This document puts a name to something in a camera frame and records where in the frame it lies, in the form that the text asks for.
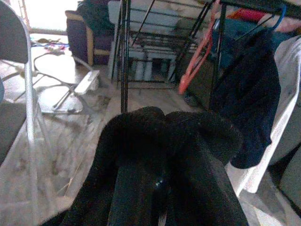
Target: purple armchair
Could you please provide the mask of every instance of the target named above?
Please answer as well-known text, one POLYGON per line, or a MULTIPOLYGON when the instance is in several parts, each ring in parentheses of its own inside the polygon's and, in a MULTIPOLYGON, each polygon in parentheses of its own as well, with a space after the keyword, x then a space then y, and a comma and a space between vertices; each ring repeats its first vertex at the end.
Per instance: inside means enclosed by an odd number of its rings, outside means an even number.
MULTIPOLYGON (((90 0, 93 4, 108 5, 110 0, 90 0)), ((106 65, 109 60, 114 30, 95 35, 78 11, 67 10, 67 34, 72 54, 89 65, 106 65)))

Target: drying rack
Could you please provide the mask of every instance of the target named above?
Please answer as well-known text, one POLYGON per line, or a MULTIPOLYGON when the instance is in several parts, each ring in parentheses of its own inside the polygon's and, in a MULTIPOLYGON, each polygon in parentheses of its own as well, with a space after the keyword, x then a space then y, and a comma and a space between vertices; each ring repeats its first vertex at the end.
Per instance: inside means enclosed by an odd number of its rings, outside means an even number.
MULTIPOLYGON (((187 52, 193 53, 194 50, 197 48, 197 43, 195 40, 195 36, 197 31, 199 30, 200 26, 202 25, 205 16, 207 15, 212 3, 214 0, 204 0, 202 1, 204 6, 198 7, 191 4, 179 3, 172 0, 153 0, 148 7, 147 10, 131 8, 131 0, 121 0, 120 1, 120 12, 119 12, 119 19, 117 25, 117 33, 116 33, 116 41, 115 41, 115 52, 113 58, 113 65, 115 65, 116 60, 120 61, 120 64, 117 64, 117 70, 120 70, 121 74, 121 112, 127 112, 127 99, 128 99, 128 75, 129 75, 129 50, 133 48, 133 45, 139 44, 140 46, 153 46, 152 48, 141 48, 141 51, 148 51, 148 52, 162 52, 165 51, 168 53, 170 50, 168 48, 172 48, 173 52, 176 53, 176 68, 174 72, 177 70, 177 66, 179 65, 180 61, 183 59, 187 52), (165 13, 159 13, 151 11, 155 1, 166 2, 170 4, 177 4, 182 5, 185 7, 194 7, 199 8, 200 13, 197 19, 191 17, 184 17, 180 15, 171 15, 165 13), (144 18, 142 22, 133 21, 130 17, 130 12, 132 10, 143 11, 145 12, 144 18), (161 14, 166 16, 175 16, 186 18, 189 20, 194 21, 194 24, 191 29, 189 29, 189 35, 187 36, 179 36, 179 35, 172 35, 172 34, 157 34, 157 33, 148 33, 142 32, 143 25, 154 25, 154 26, 167 26, 162 24, 153 24, 146 22, 146 19, 149 14, 161 14), (140 23, 140 28, 138 31, 131 31, 130 30, 130 23, 140 23), (156 42, 156 39, 163 38, 164 42, 156 42)), ((280 14, 281 13, 281 5, 284 3, 282 0, 274 0, 272 2, 268 0, 221 0, 220 4, 222 5, 221 17, 220 17, 220 24, 219 24, 219 31, 218 31, 218 43, 217 43, 217 55, 214 62, 214 71, 213 71, 213 78, 212 78, 212 88, 216 84, 218 73, 220 69, 220 61, 222 55, 222 36, 225 27, 225 17, 226 17, 226 10, 227 6, 236 6, 241 8, 249 8, 254 9, 266 13, 271 14, 280 14)), ((287 17, 301 19, 301 8, 293 5, 291 3, 285 2, 287 11, 287 17)))

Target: black jacket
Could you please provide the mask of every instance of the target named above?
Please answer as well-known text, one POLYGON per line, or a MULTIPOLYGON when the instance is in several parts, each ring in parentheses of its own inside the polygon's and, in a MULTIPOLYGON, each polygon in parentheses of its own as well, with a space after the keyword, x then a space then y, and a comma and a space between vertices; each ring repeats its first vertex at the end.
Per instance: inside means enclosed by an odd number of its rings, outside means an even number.
POLYGON ((242 137, 214 113, 155 107, 104 128, 89 175, 68 211, 44 226, 245 226, 224 170, 242 137))

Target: floor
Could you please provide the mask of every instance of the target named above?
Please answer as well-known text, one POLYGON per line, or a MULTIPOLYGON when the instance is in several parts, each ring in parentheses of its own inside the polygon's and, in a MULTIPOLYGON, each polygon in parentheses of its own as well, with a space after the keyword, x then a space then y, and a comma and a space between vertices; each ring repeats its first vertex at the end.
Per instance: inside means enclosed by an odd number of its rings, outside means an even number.
MULTIPOLYGON (((32 48, 38 56, 43 48, 32 48)), ((83 67, 75 67, 69 56, 45 56, 37 62, 39 70, 58 76, 65 82, 76 83, 87 73, 83 67)), ((77 115, 44 115, 46 126, 56 150, 55 162, 50 162, 42 133, 36 125, 37 165, 39 169, 39 221, 68 208, 85 180, 95 153, 103 126, 120 113, 120 90, 107 77, 107 67, 100 66, 101 83, 84 95, 93 113, 77 115)), ((0 76, 13 73, 15 67, 0 62, 0 76)), ((66 89, 56 86, 53 79, 42 78, 35 89, 42 110, 49 110, 66 89)), ((14 101, 24 91, 24 80, 16 76, 5 82, 5 99, 14 101)), ((172 111, 200 111, 189 107, 173 89, 166 84, 131 84, 129 110, 143 106, 160 107, 164 113, 172 111), (139 89, 152 86, 163 89, 139 89)), ((16 100, 25 101, 24 95, 16 100)), ((69 97, 62 106, 79 109, 81 102, 69 97)), ((31 225, 29 193, 29 169, 26 152, 26 131, 22 126, 5 162, 0 167, 0 222, 3 226, 31 225)), ((296 226, 300 218, 292 211, 287 200, 273 186, 267 173, 257 194, 242 192, 239 201, 251 226, 296 226)))

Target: white fabric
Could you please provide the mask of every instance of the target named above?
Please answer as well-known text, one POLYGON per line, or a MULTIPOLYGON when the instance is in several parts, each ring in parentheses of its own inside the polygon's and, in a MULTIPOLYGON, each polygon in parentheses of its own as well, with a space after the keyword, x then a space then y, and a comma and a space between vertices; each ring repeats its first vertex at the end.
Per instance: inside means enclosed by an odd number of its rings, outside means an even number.
POLYGON ((301 73, 301 39, 293 37, 282 42, 277 48, 274 59, 278 69, 281 86, 280 100, 271 131, 272 143, 266 148, 260 163, 248 169, 238 169, 230 163, 226 171, 238 197, 242 189, 256 193, 269 161, 279 143, 296 104, 301 73))

